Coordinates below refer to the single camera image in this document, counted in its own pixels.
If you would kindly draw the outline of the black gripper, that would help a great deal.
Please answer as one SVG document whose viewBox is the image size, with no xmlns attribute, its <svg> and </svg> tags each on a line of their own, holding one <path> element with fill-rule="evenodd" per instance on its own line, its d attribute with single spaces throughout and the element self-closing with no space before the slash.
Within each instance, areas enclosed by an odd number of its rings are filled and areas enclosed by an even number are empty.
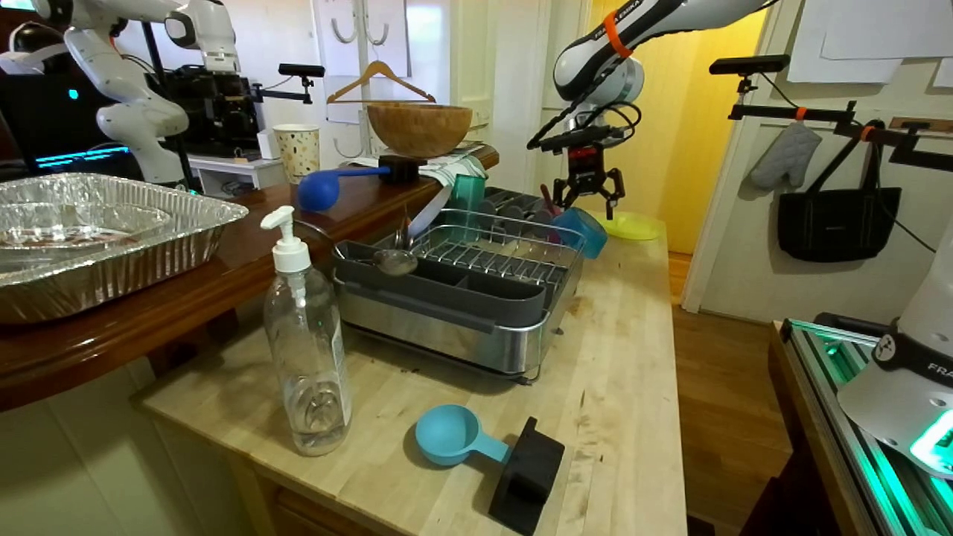
<svg viewBox="0 0 953 536">
<path fill-rule="evenodd" d="M 604 153 L 633 141 L 640 120 L 643 111 L 637 105 L 610 102 L 577 114 L 563 135 L 555 135 L 557 120 L 549 120 L 530 138 L 530 150 L 568 156 L 568 177 L 555 178 L 555 202 L 561 208 L 571 208 L 580 195 L 598 195 L 604 196 L 604 219 L 613 222 L 627 183 L 616 166 L 604 166 Z"/>
</svg>

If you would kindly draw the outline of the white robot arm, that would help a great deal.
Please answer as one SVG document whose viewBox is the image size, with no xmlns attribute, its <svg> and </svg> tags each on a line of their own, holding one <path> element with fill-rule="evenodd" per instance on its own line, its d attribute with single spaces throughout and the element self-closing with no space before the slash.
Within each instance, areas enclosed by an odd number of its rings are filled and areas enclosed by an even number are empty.
<svg viewBox="0 0 953 536">
<path fill-rule="evenodd" d="M 691 31 L 717 31 L 740 18 L 768 10 L 775 0 L 627 0 L 604 15 L 588 35 L 568 41 L 555 65 L 551 85 L 567 107 L 530 141 L 530 150 L 568 153 L 568 177 L 551 189 L 551 202 L 571 208 L 577 196 L 598 195 L 604 216 L 627 196 L 621 171 L 604 166 L 604 153 L 635 135 L 637 120 L 607 125 L 604 114 L 637 111 L 643 65 L 635 49 Z"/>
</svg>

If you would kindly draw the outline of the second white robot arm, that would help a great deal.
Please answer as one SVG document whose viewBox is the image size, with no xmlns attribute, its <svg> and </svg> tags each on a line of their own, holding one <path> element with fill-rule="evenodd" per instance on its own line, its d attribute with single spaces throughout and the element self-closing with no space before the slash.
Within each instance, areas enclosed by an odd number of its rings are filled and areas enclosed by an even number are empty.
<svg viewBox="0 0 953 536">
<path fill-rule="evenodd" d="M 111 31 L 119 22 L 162 24 L 178 49 L 196 50 L 210 71 L 236 71 L 236 31 L 223 0 L 29 0 L 29 7 L 67 28 L 70 58 L 107 98 L 107 107 L 96 111 L 98 131 L 132 150 L 147 183 L 186 183 L 189 171 L 163 141 L 189 129 L 189 114 L 147 85 L 147 71 L 116 50 Z"/>
</svg>

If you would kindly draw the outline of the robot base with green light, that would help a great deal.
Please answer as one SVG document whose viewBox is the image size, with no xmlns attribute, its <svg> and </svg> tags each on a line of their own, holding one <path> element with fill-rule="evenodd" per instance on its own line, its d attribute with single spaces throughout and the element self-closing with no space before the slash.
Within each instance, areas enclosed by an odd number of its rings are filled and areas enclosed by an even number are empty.
<svg viewBox="0 0 953 536">
<path fill-rule="evenodd" d="M 887 536 L 953 536 L 953 238 L 880 335 L 787 321 L 834 443 Z"/>
</svg>

